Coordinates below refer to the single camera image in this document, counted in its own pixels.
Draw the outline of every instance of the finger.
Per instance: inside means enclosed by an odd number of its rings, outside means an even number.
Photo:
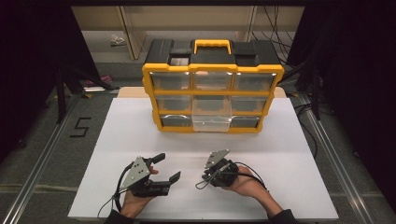
[[[238,172],[242,174],[252,175],[250,170],[245,166],[238,166]]]
[[[156,174],[159,173],[158,170],[154,170],[154,167],[153,167],[153,166],[150,166],[150,167],[149,167],[149,171],[150,171],[150,173],[151,173],[152,175],[156,175]]]

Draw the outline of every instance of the yellow handle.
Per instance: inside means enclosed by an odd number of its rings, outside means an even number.
[[[197,53],[198,47],[227,47],[228,53],[231,54],[230,41],[225,39],[197,39],[195,40],[194,54]]]

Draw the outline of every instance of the metal bracket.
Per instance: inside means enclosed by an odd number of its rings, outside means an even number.
[[[228,153],[230,149],[224,149],[221,151],[211,152],[209,158],[207,159],[205,169],[210,168],[216,165],[219,161],[221,161]]]
[[[131,170],[129,171],[128,175],[126,176],[120,189],[121,190],[127,189],[132,184],[145,178],[148,175],[150,175],[150,171],[149,171],[149,168],[147,167],[146,163],[143,161],[143,158],[137,157],[136,160],[134,161],[134,163],[132,164]]]

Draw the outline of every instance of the wire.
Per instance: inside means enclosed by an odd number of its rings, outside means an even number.
[[[289,35],[289,32],[288,32],[288,31],[286,32],[286,34],[289,36],[291,42],[293,42],[294,40],[293,40],[293,38],[291,38],[291,36]]]
[[[315,43],[315,39],[318,37],[318,32],[306,43],[306,45],[300,50],[299,59],[303,58],[303,54],[308,50],[309,46]]]
[[[259,176],[259,174],[257,174],[257,172],[255,170],[253,170],[250,166],[240,162],[240,161],[236,161],[235,164],[242,164],[244,166],[246,166],[247,168],[249,168],[259,179],[262,183],[264,183],[264,181],[262,181],[262,178]]]
[[[290,84],[290,83],[293,83],[293,82],[296,82],[296,81],[297,81],[297,79],[294,79],[294,80],[288,81],[288,82],[277,83],[277,85],[278,86],[284,86],[284,85],[287,85],[287,84]]]
[[[289,53],[288,53],[288,51],[286,50],[285,45],[283,44],[283,42],[282,42],[282,40],[281,40],[281,38],[279,37],[279,34],[278,34],[278,32],[277,32],[277,15],[278,15],[278,12],[279,12],[279,6],[276,6],[276,7],[274,8],[274,11],[275,11],[275,21],[274,21],[274,24],[272,23],[272,20],[271,20],[269,14],[268,14],[267,8],[266,8],[265,6],[263,6],[263,8],[264,8],[265,14],[266,14],[266,16],[267,16],[267,18],[268,18],[268,21],[270,22],[271,27],[273,28],[273,32],[271,33],[271,38],[270,38],[270,39],[272,40],[273,35],[276,34],[277,41],[278,41],[278,45],[279,45],[279,48],[280,48],[280,52],[282,53],[282,55],[283,55],[283,57],[285,58],[285,60],[287,60],[288,57],[286,57],[285,53],[283,52],[283,49],[286,51],[286,53],[287,53],[288,55],[289,55]]]
[[[285,65],[288,65],[288,62],[286,62],[285,60],[283,60],[283,59],[281,59],[281,58],[279,58],[279,60],[282,62],[282,63],[284,63]]]
[[[111,197],[105,204],[103,204],[103,206],[99,209],[99,212],[98,212],[98,215],[97,215],[97,218],[98,219],[100,219],[100,220],[104,220],[103,218],[100,218],[99,217],[99,215],[100,215],[100,212],[102,212],[102,209],[106,206],[106,204],[108,204],[111,200],[113,200],[113,197]]]
[[[294,109],[297,109],[297,108],[300,108],[300,107],[306,106],[306,105],[297,105],[297,106],[294,107]]]
[[[254,38],[256,38],[256,40],[259,40],[259,39],[257,38],[257,36],[254,35],[254,32],[251,32],[251,33],[253,34]]]
[[[125,173],[126,173],[128,170],[131,169],[131,167],[132,167],[133,164],[134,164],[134,163],[132,162],[132,163],[129,164],[127,167],[125,167],[125,169],[122,171],[122,174],[121,174],[120,179],[119,179],[119,183],[117,184],[116,192],[113,194],[113,199],[114,199],[114,202],[115,202],[115,204],[116,204],[117,209],[119,210],[119,212],[121,211],[120,195],[121,195],[123,192],[126,192],[126,191],[128,190],[128,189],[127,189],[127,190],[120,191],[121,181],[122,181],[123,177],[125,176]]]
[[[270,38],[268,35],[266,35],[265,32],[263,32],[263,31],[262,31],[262,35],[263,35],[265,38],[267,38],[268,40],[271,40],[273,43],[281,44],[281,45],[283,45],[283,46],[285,46],[285,47],[291,48],[290,45],[287,45],[287,44],[284,44],[284,43],[280,43],[280,42],[277,42],[277,41],[271,39],[271,38]]]
[[[253,170],[250,166],[248,166],[248,165],[246,165],[246,164],[244,164],[244,163],[242,163],[242,162],[240,162],[240,161],[235,162],[235,164],[242,164],[242,165],[246,166],[246,167],[249,168],[257,177],[254,176],[254,175],[248,175],[248,174],[242,174],[242,173],[233,173],[233,172],[221,172],[220,170],[217,170],[217,171],[216,171],[215,173],[213,173],[213,175],[210,176],[209,178],[204,179],[203,181],[197,183],[197,184],[195,185],[195,187],[196,187],[197,189],[204,189],[208,184],[210,184],[210,182],[211,182],[214,178],[216,178],[217,175],[222,174],[222,175],[243,175],[243,176],[247,176],[247,177],[253,178],[253,179],[256,180],[257,182],[259,182],[259,183],[262,185],[262,187],[263,187],[264,189],[267,189],[267,187],[265,187],[264,181],[262,181],[262,178],[261,178],[261,177],[259,176],[259,174],[257,174],[257,172],[256,172],[255,170]],[[205,184],[203,187],[199,188],[198,185],[200,185],[200,184],[202,184],[202,183],[204,183],[204,182],[206,182],[206,184]]]
[[[262,185],[262,187],[263,187],[264,189],[267,189],[267,187],[265,187],[265,185],[264,185],[264,182],[261,182],[260,179],[257,178],[257,177],[254,176],[254,175],[248,175],[248,174],[242,174],[242,173],[231,173],[231,172],[223,172],[222,174],[225,174],[225,175],[242,175],[242,176],[247,176],[247,177],[250,177],[250,178],[256,180],[257,182],[259,182],[260,185]]]
[[[208,184],[210,184],[210,182],[212,182],[212,180],[213,180],[214,178],[216,178],[216,175],[218,175],[219,173],[220,173],[220,170],[217,170],[215,173],[213,173],[213,175],[211,175],[211,176],[208,177],[207,179],[204,179],[203,181],[197,183],[197,184],[195,185],[195,187],[196,187],[197,189],[204,189],[204,188],[206,188],[206,186],[207,186]],[[203,187],[199,188],[198,185],[200,185],[200,184],[202,184],[202,183],[204,183],[204,182],[206,182],[206,184],[205,184]]]

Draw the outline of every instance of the clear plastic drawer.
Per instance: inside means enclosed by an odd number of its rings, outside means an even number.
[[[260,122],[258,116],[233,116],[232,128],[256,128]]]
[[[228,132],[232,119],[229,96],[196,95],[192,100],[192,126],[196,132]]]
[[[193,74],[193,87],[199,91],[228,91],[233,73],[199,71]]]
[[[232,96],[231,104],[233,111],[251,111],[251,112],[262,112],[267,97],[265,96]]]
[[[191,127],[189,115],[160,115],[163,127]]]
[[[189,95],[156,95],[160,110],[190,110],[191,97]]]
[[[269,91],[276,74],[236,73],[233,89],[236,91]]]
[[[188,72],[150,72],[154,90],[184,91],[190,89]]]

